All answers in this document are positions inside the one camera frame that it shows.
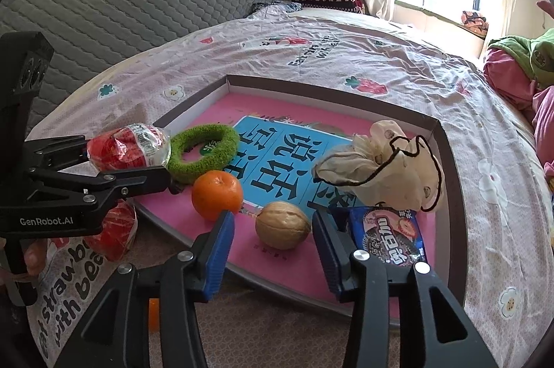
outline human hand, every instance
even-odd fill
[[[0,238],[0,248],[4,247],[5,240]],[[27,265],[27,274],[29,276],[38,276],[46,266],[46,251],[48,249],[48,240],[36,240],[32,242],[24,254],[25,265]],[[0,268],[0,280],[9,280],[13,276],[6,270]]]
[[[537,2],[537,7],[554,19],[554,5],[547,0],[540,0]]]

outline orange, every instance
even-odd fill
[[[148,302],[148,330],[157,332],[160,330],[160,299],[150,298]]]
[[[192,185],[192,205],[209,221],[217,220],[223,210],[238,213],[243,199],[240,182],[225,171],[208,171]]]

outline floral bedsheet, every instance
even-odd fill
[[[471,63],[400,26],[347,15],[330,10],[287,15],[270,7],[250,18],[200,30],[104,71],[38,124],[29,138],[92,137],[134,122],[152,123],[229,73],[342,89],[436,117],[450,140],[465,200],[465,310],[498,364],[519,368],[554,317],[552,205],[534,154],[533,134]],[[72,244],[77,254],[79,241]],[[140,254],[131,251],[129,259],[143,259],[144,251],[156,254],[156,244],[164,245],[161,240],[151,243]],[[68,260],[75,261],[70,257],[51,252],[39,287],[39,297],[46,301],[29,308],[33,335],[49,366],[78,322],[77,307],[80,313],[86,309],[114,269],[101,264],[87,295],[69,284],[60,293],[65,299],[57,298],[58,274]],[[75,267],[76,277],[87,274]],[[226,284],[223,291],[199,310],[210,366],[284,367],[292,366],[292,360],[301,367],[340,364],[344,323],[261,301],[242,287]],[[65,303],[73,304],[71,300],[72,320],[62,324],[62,331],[52,317]],[[229,330],[225,323],[235,323],[242,331]],[[152,366],[161,366],[156,344],[151,353]],[[393,334],[391,366],[397,363],[398,336]]]

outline white cloth bag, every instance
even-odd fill
[[[369,135],[333,147],[316,163],[314,178],[354,193],[365,205],[435,210],[444,194],[444,173],[425,138],[406,138],[395,121],[376,122]]]

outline bed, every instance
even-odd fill
[[[465,200],[465,310],[499,366],[523,366],[554,317],[551,194],[530,126],[471,62],[409,28],[320,9],[288,14],[272,6],[249,16],[252,3],[264,1],[273,0],[3,0],[0,33],[40,29],[56,50],[29,138],[92,137],[152,123],[225,74],[371,95],[433,116],[453,148]],[[262,44],[274,36],[339,43],[324,59],[304,59],[295,44]],[[145,266],[177,250],[147,225],[128,259]],[[502,299],[508,291],[515,302],[509,314]],[[35,339],[40,312],[28,310]],[[348,328],[339,317],[233,279],[198,308],[198,320],[211,366],[339,366]],[[393,333],[391,366],[399,342]],[[161,366],[155,337],[151,360]]]

